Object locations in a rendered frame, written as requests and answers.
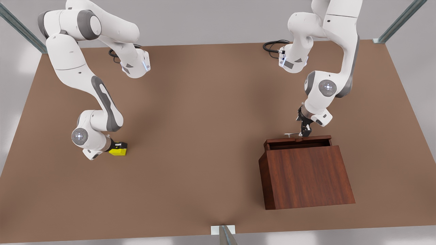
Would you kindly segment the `yellow square block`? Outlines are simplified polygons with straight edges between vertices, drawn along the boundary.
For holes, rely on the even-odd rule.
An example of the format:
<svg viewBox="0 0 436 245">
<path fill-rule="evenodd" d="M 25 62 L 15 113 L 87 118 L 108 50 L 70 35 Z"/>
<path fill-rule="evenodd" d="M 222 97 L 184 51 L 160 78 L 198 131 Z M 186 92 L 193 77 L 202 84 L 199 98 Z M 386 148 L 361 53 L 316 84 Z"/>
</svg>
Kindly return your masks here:
<svg viewBox="0 0 436 245">
<path fill-rule="evenodd" d="M 114 156 L 125 156 L 128 144 L 125 142 L 116 142 L 118 149 L 111 149 L 109 153 Z"/>
</svg>

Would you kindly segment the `silver frame post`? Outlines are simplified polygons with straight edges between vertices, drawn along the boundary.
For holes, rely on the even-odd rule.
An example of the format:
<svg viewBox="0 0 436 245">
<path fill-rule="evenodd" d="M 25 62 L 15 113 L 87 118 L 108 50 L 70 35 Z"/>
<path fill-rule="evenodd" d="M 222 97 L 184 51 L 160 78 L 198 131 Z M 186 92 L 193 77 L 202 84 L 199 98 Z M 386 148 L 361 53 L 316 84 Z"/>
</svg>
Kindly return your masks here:
<svg viewBox="0 0 436 245">
<path fill-rule="evenodd" d="M 379 38 L 372 39 L 372 42 L 385 44 L 426 2 L 427 0 L 413 0 L 390 27 Z"/>
<path fill-rule="evenodd" d="M 42 54 L 47 54 L 46 46 L 2 3 L 0 3 L 0 17 L 2 17 L 9 25 L 11 25 L 20 35 L 22 35 Z"/>
<path fill-rule="evenodd" d="M 234 234 L 235 225 L 211 226 L 211 235 L 219 235 L 220 245 L 238 245 Z"/>
</svg>

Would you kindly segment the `dark wooden cabinet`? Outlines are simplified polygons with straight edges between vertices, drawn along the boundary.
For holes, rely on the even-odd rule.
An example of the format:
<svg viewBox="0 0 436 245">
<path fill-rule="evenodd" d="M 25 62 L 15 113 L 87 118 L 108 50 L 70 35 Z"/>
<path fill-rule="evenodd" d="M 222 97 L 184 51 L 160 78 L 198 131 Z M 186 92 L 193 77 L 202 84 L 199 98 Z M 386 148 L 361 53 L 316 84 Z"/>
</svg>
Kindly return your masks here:
<svg viewBox="0 0 436 245">
<path fill-rule="evenodd" d="M 267 210 L 355 203 L 339 146 L 267 143 L 259 159 Z"/>
</svg>

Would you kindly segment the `wooden drawer with silver handle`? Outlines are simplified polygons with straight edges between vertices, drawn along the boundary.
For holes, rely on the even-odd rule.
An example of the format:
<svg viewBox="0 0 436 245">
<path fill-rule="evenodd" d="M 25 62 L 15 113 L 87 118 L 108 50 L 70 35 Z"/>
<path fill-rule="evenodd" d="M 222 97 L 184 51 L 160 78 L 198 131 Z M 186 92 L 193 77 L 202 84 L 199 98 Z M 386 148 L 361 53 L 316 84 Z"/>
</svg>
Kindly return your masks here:
<svg viewBox="0 0 436 245">
<path fill-rule="evenodd" d="M 310 147 L 321 147 L 321 146 L 332 146 L 330 135 L 319 135 L 319 136 L 309 136 L 309 137 L 298 137 L 298 138 L 276 138 L 266 140 L 264 143 L 265 150 L 275 150 L 275 149 L 297 149 L 297 148 L 310 148 Z"/>
</svg>

